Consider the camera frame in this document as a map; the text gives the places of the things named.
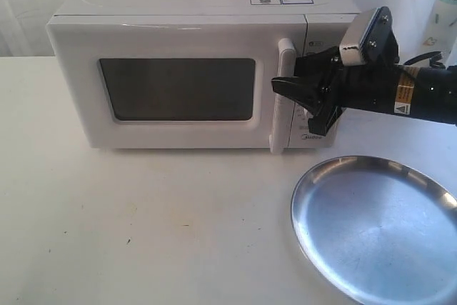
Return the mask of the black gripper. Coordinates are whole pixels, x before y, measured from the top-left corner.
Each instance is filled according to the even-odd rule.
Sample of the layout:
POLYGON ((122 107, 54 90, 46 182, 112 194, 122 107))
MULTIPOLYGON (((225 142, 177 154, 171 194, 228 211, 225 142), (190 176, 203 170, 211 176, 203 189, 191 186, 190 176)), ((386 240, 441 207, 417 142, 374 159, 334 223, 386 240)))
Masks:
POLYGON ((376 61, 364 65, 344 66, 338 46, 298 57, 294 76, 273 78, 272 89, 312 114, 313 134, 327 134, 345 108, 391 113, 398 44, 392 33, 381 42, 376 61))

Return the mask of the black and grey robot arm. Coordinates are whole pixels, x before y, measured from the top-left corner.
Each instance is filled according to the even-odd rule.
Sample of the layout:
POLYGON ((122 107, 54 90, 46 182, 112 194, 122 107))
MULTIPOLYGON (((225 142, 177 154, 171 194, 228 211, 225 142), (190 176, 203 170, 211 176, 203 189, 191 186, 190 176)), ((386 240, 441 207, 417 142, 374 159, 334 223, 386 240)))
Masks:
POLYGON ((308 129, 319 136, 344 109, 456 124, 456 68, 399 65, 393 48, 358 66, 345 66, 336 46, 297 58, 293 76, 272 79, 272 89, 307 110, 308 129))

